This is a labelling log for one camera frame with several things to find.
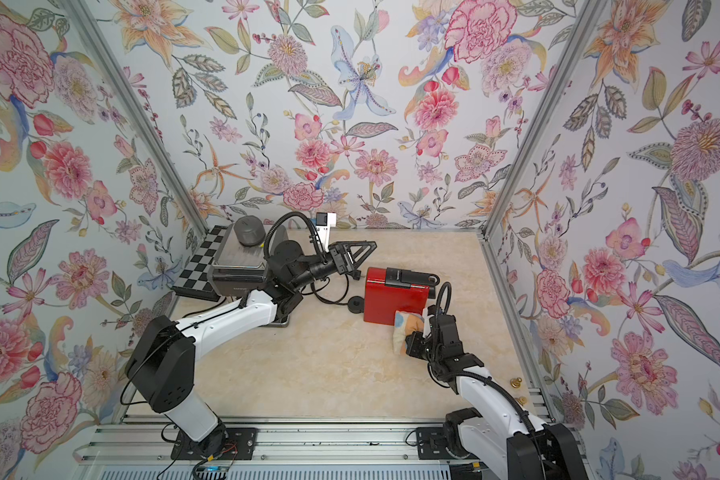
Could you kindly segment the orange blue patterned cloth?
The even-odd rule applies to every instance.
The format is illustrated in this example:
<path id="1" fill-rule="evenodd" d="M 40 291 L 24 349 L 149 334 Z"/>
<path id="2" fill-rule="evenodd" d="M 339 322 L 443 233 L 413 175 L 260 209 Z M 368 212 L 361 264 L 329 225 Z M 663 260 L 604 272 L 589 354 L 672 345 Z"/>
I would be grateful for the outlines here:
<path id="1" fill-rule="evenodd" d="M 420 313 L 396 311 L 393 323 L 392 348 L 397 355 L 406 353 L 406 339 L 414 333 L 424 333 L 424 318 Z"/>

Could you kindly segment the red capsule coffee machine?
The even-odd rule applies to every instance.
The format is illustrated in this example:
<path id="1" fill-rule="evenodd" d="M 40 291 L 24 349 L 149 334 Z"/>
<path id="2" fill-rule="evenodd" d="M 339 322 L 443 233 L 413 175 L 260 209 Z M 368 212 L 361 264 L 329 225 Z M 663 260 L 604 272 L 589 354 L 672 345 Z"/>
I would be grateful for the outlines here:
<path id="1" fill-rule="evenodd" d="M 370 267 L 365 280 L 363 320 L 392 326 L 398 311 L 421 313 L 436 296 L 440 277 L 399 268 Z"/>

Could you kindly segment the silver grey coffee machine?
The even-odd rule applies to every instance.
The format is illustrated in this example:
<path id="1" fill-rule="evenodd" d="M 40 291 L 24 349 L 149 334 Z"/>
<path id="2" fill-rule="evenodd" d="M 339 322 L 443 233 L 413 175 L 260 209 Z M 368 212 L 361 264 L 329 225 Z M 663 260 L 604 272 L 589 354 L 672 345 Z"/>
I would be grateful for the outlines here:
<path id="1" fill-rule="evenodd" d="M 268 265 L 264 258 L 267 228 L 255 216 L 237 220 L 225 234 L 213 257 L 209 280 L 214 291 L 223 297 L 236 298 L 234 307 L 225 307 L 214 314 L 210 325 L 224 325 L 248 309 L 249 303 L 263 299 L 260 294 L 267 285 Z"/>

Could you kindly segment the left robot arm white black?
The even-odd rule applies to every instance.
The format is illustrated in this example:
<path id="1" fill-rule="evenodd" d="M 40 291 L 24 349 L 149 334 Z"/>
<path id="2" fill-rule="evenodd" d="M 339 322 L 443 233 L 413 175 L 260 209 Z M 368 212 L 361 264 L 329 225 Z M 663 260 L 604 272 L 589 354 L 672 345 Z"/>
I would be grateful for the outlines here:
<path id="1" fill-rule="evenodd" d="M 153 318 L 125 367 L 129 384 L 205 462 L 230 452 L 232 441 L 223 421 L 195 390 L 198 361 L 252 329 L 287 320 L 306 287 L 332 275 L 359 278 L 360 266 L 377 248 L 373 241 L 325 245 L 318 225 L 297 211 L 271 227 L 245 216 L 232 231 L 240 246 L 258 254 L 255 266 L 222 269 L 222 292 L 232 302 L 179 322 L 165 315 Z"/>

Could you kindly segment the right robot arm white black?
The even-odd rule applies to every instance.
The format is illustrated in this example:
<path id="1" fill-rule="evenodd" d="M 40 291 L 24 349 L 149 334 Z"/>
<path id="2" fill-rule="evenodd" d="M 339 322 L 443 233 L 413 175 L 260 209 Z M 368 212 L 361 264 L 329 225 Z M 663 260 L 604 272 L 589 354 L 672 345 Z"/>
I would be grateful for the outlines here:
<path id="1" fill-rule="evenodd" d="M 457 319 L 449 313 L 446 282 L 428 308 L 427 333 L 406 338 L 406 353 L 427 362 L 434 382 L 469 403 L 446 415 L 440 427 L 419 427 L 411 443 L 421 460 L 477 460 L 499 479 L 586 479 L 573 433 L 531 414 L 464 350 Z"/>

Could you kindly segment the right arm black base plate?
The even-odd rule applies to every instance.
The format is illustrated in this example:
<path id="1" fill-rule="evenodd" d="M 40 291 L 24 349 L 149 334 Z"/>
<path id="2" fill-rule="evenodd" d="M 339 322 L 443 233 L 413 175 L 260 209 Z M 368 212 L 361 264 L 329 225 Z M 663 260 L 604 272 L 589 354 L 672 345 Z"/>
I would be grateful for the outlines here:
<path id="1" fill-rule="evenodd" d="M 455 460 L 442 426 L 418 427 L 410 439 L 406 439 L 415 449 L 419 460 Z"/>

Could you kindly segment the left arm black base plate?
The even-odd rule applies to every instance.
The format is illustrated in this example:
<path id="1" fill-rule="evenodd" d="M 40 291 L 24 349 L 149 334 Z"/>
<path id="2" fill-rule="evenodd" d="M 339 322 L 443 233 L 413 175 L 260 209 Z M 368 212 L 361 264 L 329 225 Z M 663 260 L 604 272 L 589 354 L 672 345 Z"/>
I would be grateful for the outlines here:
<path id="1" fill-rule="evenodd" d="M 184 431 L 178 432 L 170 458 L 172 460 L 251 460 L 259 430 L 256 428 L 216 429 L 210 439 L 196 442 Z"/>

